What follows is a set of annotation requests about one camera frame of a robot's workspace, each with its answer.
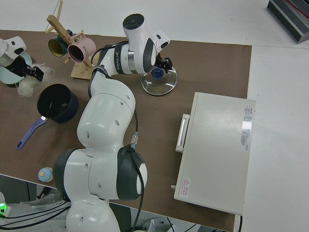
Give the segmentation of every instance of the table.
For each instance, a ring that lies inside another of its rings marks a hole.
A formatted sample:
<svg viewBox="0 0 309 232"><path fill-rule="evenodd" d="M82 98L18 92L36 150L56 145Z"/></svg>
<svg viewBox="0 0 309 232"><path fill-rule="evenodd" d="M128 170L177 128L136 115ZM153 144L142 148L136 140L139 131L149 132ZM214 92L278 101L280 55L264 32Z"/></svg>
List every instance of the table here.
<svg viewBox="0 0 309 232"><path fill-rule="evenodd" d="M80 102L77 115L71 121L57 124L49 120L34 132L22 150L16 143L29 126L39 118L36 100L44 87L39 87L31 98L17 95L15 88L0 85L1 131L0 173L42 184L37 173L42 167L53 166L58 155L67 148L82 147L76 135L79 118L88 96L88 81L70 77L74 63L63 64L65 58L56 58L48 50L47 41L53 34L31 31L0 31L0 38L19 35L27 45L28 54L35 62L46 62L55 70L53 83L67 85ZM90 36L97 47L122 41L120 37ZM128 85L136 98L139 115L139 143L137 151L146 161L149 177L145 189L143 210L191 221L222 230L232 231L234 215L173 199L170 188L177 181L181 154L175 152L179 126L183 113L190 113L194 92L206 92L246 98L251 46L172 41L162 51L162 57L170 57L178 72L175 89L162 97L147 94L140 85L141 75L117 75L115 79ZM124 144L130 142L135 122L127 129ZM114 201L130 207L138 207L139 200Z"/></svg>

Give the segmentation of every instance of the sticker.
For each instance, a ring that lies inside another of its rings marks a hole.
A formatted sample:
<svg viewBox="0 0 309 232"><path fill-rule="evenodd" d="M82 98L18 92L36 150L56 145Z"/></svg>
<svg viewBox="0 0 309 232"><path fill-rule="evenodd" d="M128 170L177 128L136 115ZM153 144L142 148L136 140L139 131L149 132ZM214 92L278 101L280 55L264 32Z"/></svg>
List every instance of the sticker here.
<svg viewBox="0 0 309 232"><path fill-rule="evenodd" d="M188 196L190 181L191 180L189 178L183 178L181 193L180 193L181 197L187 197Z"/></svg>
<svg viewBox="0 0 309 232"><path fill-rule="evenodd" d="M249 105L246 106L244 109L244 115L243 115L243 122L242 122L242 128L241 128L241 149L242 150L249 150L250 148L250 134L252 130L252 117L253 117L253 108Z"/></svg>

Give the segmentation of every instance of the black cable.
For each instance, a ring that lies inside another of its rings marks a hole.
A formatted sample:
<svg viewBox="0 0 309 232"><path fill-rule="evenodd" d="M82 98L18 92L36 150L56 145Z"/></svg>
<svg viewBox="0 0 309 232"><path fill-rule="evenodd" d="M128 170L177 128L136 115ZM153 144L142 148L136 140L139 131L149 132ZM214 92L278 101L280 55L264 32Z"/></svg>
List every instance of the black cable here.
<svg viewBox="0 0 309 232"><path fill-rule="evenodd" d="M112 48L115 48L116 45L125 45L127 44L129 41L121 41L121 42L118 42L116 44L113 44L113 45L109 45L109 46L105 46L105 47L102 47L100 49L98 49L91 57L91 60L90 60L90 63L93 65L93 57L95 57L95 55L100 52L100 51L103 51L103 50L109 50L109 49L112 49Z"/></svg>
<svg viewBox="0 0 309 232"><path fill-rule="evenodd" d="M134 110L134 116L135 116L135 131L138 132L138 130L139 130L139 120L137 118L136 110Z"/></svg>
<svg viewBox="0 0 309 232"><path fill-rule="evenodd" d="M190 229L192 229L192 228L195 227L195 226L196 226L196 224L194 224L193 226L191 226L189 229L185 230L184 232L189 231Z"/></svg>
<svg viewBox="0 0 309 232"><path fill-rule="evenodd" d="M18 229L23 229L23 228L27 228L27 227L30 227L30 226L35 226L35 225L38 225L38 224L41 224L43 222L46 222L56 216L58 216L59 214L63 213L64 211L68 210L70 207L66 207L64 208L63 210L61 210L60 212L56 213L55 215L52 215L51 217L48 217L42 221L37 221L37 222L34 222L34 223L31 223L31 224L28 224L28 225L24 225L24 226L16 226L16 227L3 227L3 226L0 226L0 230L18 230Z"/></svg>
<svg viewBox="0 0 309 232"><path fill-rule="evenodd" d="M241 227L242 227L242 216L240 216L240 223L239 223L238 232L241 232Z"/></svg>
<svg viewBox="0 0 309 232"><path fill-rule="evenodd" d="M169 221L170 227L172 228L173 232L175 232L175 231L174 231L174 228L173 228L173 225L172 225L171 221L169 220L169 218L168 218L168 221Z"/></svg>
<svg viewBox="0 0 309 232"><path fill-rule="evenodd" d="M138 221L139 216L140 216L141 207L143 205L143 199L144 199L144 180L143 180L143 177L141 176L140 169L137 167L137 164L136 164L136 161L135 161L135 158L134 158L134 155L133 155L134 149L131 148L131 147L129 147L129 149L131 150L131 157L133 159L133 163L134 163L135 169L136 169L136 171L138 173L138 176L140 178L140 183L141 183L140 206L139 206L139 209L137 211L137 215L136 215L136 218L135 218L132 230L131 230L133 232L135 230L137 221Z"/></svg>
<svg viewBox="0 0 309 232"><path fill-rule="evenodd" d="M35 215L35 214L41 214L41 213L45 213L45 212L48 212L48 211L51 211L53 209L56 209L60 206L63 206L64 204L66 204L66 202L60 204L60 205L57 205L56 207L54 208L51 208L51 209L47 209L47 210L44 210L44 211L40 211L40 212L36 212L36 213L32 213L32 214L26 214L26 215L21 215L21 216L16 216L16 217L6 217L2 214L0 214L0 218L4 218L4 219L15 219L15 218L23 218L23 217L28 217L28 216L32 216L32 215Z"/></svg>
<svg viewBox="0 0 309 232"><path fill-rule="evenodd" d="M26 181L26 185L27 185L27 192L28 192L28 201L30 201L29 184L27 181Z"/></svg>
<svg viewBox="0 0 309 232"><path fill-rule="evenodd" d="M62 209L56 209L55 211L48 212L47 214L38 215L38 216L35 216L35 217L31 217L31 218L27 218L27 219L24 219L24 220L20 220L20 221L14 221L14 222L11 222L11 223L8 223L8 224L5 224L5 225L1 225L1 226L8 226L8 225L12 225L12 224L15 224L15 223L18 223L18 222L23 222L23 221L28 221L28 220L31 220L31 219L43 217L43 216L46 216L46 215L48 215L48 214L57 212L57 211L59 211L59 210L69 209L70 207L71 207L71 206L67 206L67 207L64 207L64 208L62 208Z"/></svg>

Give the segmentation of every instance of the white box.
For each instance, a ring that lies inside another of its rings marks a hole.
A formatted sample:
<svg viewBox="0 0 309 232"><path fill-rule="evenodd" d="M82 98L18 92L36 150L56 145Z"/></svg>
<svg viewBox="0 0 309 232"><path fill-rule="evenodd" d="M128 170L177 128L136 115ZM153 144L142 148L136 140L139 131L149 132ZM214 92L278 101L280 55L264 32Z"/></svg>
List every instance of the white box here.
<svg viewBox="0 0 309 232"><path fill-rule="evenodd" d="M242 215L255 101L195 93L174 198Z"/></svg>

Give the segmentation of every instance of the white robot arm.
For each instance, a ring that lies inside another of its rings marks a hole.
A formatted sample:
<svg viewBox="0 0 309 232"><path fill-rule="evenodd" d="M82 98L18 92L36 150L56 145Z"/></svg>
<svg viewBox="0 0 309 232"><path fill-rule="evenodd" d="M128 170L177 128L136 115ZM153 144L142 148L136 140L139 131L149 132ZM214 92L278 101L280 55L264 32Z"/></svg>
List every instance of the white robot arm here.
<svg viewBox="0 0 309 232"><path fill-rule="evenodd" d="M147 73L156 65L171 69L171 61L159 52L169 44L161 31L152 31L146 19L132 14L123 22L129 43L101 49L94 66L90 97L77 135L84 149L66 150L54 165L54 180L63 198L71 201L68 232L119 232L108 200L133 200L143 192L147 169L132 144L124 146L126 129L135 113L135 98L115 74Z"/></svg>
<svg viewBox="0 0 309 232"><path fill-rule="evenodd" d="M29 75L42 81L44 73L36 66L27 65L25 59L20 56L25 49L26 45L19 36L8 40L0 39L0 67L5 67L18 76Z"/></svg>

